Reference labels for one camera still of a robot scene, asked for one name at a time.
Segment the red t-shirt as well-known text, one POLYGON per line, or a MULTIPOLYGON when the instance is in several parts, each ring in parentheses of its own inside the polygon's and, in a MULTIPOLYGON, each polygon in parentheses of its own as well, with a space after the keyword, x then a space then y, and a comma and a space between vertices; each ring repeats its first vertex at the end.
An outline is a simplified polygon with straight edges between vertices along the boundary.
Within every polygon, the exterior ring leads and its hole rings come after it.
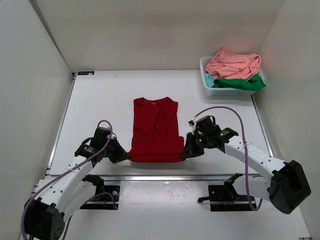
POLYGON ((179 163, 184 138, 179 134, 178 102, 169 97, 133 101, 130 160, 136 163, 179 163))

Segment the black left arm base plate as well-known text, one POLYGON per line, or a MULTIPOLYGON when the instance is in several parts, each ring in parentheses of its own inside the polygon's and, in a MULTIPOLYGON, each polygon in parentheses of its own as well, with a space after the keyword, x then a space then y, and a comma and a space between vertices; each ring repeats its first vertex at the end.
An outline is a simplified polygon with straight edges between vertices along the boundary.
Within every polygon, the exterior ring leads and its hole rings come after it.
POLYGON ((105 192, 105 194, 96 196, 93 200, 86 202, 80 209, 116 211, 119 209, 120 191, 120 181, 105 181, 104 188, 98 192, 105 192))

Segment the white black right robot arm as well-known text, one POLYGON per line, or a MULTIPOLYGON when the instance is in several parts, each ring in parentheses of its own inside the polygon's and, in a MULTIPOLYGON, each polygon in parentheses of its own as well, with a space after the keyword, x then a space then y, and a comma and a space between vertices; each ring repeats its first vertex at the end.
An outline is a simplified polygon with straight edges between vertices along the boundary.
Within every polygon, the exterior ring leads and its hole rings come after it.
POLYGON ((186 143, 181 154, 183 159, 202 156, 206 149, 218 149, 222 153, 238 159, 257 172, 235 173, 216 189, 209 190, 208 197, 200 197, 199 203, 211 201, 212 205, 229 205, 241 199, 249 205, 255 198, 267 200, 283 214, 290 214, 312 191, 300 163, 286 162, 270 156, 250 143, 231 128, 221 129, 213 116, 204 116, 197 121, 189 121, 192 131, 186 135, 186 143))

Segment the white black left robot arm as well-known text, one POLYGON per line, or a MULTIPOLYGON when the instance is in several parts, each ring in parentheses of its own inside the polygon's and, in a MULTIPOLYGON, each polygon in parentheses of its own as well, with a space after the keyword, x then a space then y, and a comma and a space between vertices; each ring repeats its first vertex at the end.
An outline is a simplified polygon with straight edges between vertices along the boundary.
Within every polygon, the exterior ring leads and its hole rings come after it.
POLYGON ((91 174, 104 158, 113 164, 131 158, 119 144, 112 129, 97 127, 75 151, 65 172, 39 189, 25 204, 21 235, 26 240, 58 240, 72 215, 87 202, 106 194, 104 180, 91 174))

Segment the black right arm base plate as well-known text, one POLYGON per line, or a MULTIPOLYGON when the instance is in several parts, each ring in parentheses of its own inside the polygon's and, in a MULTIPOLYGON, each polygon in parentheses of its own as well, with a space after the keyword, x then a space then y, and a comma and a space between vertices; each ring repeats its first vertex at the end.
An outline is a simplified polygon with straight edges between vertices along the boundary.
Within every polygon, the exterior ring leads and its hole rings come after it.
POLYGON ((197 203, 209 202, 211 212, 250 212, 246 195, 231 193, 225 185, 209 185, 208 196, 199 197, 197 203))

